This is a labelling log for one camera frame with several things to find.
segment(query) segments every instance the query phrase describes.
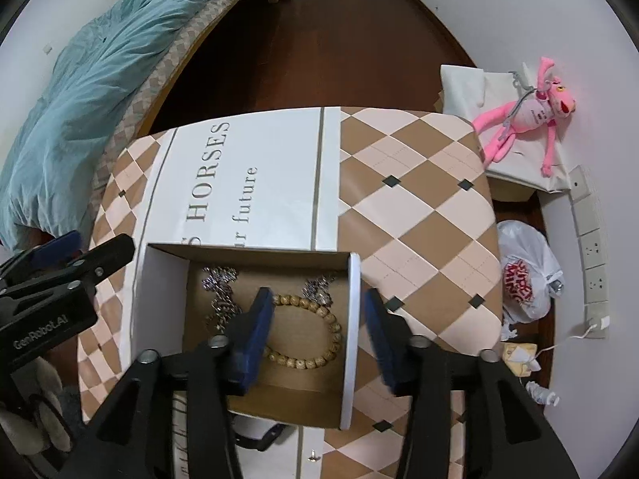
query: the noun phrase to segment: blue comforter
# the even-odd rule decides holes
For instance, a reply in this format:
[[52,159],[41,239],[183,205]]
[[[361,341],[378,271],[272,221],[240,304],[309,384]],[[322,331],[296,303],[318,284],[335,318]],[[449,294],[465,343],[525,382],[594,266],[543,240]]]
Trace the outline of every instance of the blue comforter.
[[132,94],[207,0],[120,0],[60,53],[0,174],[0,240],[24,247],[28,229],[87,239],[91,180]]

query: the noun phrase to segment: baseboard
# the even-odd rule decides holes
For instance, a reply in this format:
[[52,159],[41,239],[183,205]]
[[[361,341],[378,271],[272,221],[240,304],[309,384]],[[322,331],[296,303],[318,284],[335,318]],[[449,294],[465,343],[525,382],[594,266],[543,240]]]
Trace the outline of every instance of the baseboard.
[[435,26],[435,28],[437,28],[437,30],[444,37],[446,42],[450,44],[452,49],[455,51],[455,54],[459,58],[459,60],[461,60],[462,65],[475,67],[476,66],[475,63],[473,63],[473,60],[466,53],[464,48],[459,44],[459,41],[457,41],[455,36],[453,36],[450,33],[450,31],[446,28],[446,26],[442,22],[440,22],[439,18],[432,12],[432,10],[426,7],[423,1],[421,0],[412,0],[412,1],[413,3],[415,3],[417,7],[419,7],[422,10],[422,12],[428,18],[428,21],[430,21]]

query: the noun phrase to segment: pink stuffed animal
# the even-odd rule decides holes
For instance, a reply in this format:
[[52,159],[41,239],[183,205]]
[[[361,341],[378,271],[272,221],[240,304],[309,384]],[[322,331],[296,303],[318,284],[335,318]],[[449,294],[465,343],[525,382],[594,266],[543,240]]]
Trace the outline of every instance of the pink stuffed animal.
[[502,123],[502,127],[484,148],[484,166],[488,167],[492,161],[499,162],[504,158],[515,141],[515,135],[547,124],[548,147],[541,166],[541,174],[545,177],[552,174],[551,166],[555,158],[557,134],[555,119],[568,117],[576,107],[574,97],[566,87],[561,86],[561,79],[553,77],[550,81],[545,80],[546,73],[554,65],[555,62],[552,59],[541,58],[534,98],[506,103],[494,110],[485,111],[473,121],[477,134],[498,122]]

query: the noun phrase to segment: electrical outlet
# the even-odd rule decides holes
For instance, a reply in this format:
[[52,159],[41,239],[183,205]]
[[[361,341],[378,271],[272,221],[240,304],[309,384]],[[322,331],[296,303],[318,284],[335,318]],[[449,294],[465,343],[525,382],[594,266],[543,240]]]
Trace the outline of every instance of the electrical outlet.
[[601,241],[601,229],[593,230],[579,238],[583,268],[593,268],[606,263],[606,252]]
[[586,328],[592,321],[598,325],[606,326],[604,329],[593,329],[586,335],[586,338],[606,338],[608,336],[608,325],[610,323],[610,308],[608,301],[586,305]]
[[570,171],[570,181],[570,197],[573,202],[585,198],[590,194],[590,188],[588,187],[586,176],[583,174],[583,169],[580,165]]
[[583,273],[586,303],[602,303],[608,300],[606,265],[589,268]]
[[578,236],[583,236],[599,228],[599,217],[592,195],[573,203],[573,214]]

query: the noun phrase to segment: silver bolt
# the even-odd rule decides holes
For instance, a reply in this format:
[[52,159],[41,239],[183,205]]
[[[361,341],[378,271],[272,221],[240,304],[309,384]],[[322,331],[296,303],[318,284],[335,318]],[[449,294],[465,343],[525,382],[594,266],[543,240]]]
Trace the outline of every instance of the silver bolt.
[[484,362],[495,363],[499,362],[499,356],[492,349],[484,349],[479,353],[481,360]]
[[411,347],[425,348],[429,347],[432,342],[428,340],[424,335],[413,335],[408,340],[408,344],[410,344]]
[[137,357],[137,361],[142,364],[150,364],[151,362],[155,362],[158,358],[158,352],[154,349],[147,349],[146,351],[142,351],[140,356]]
[[226,347],[229,344],[229,337],[226,335],[215,335],[208,341],[209,347]]

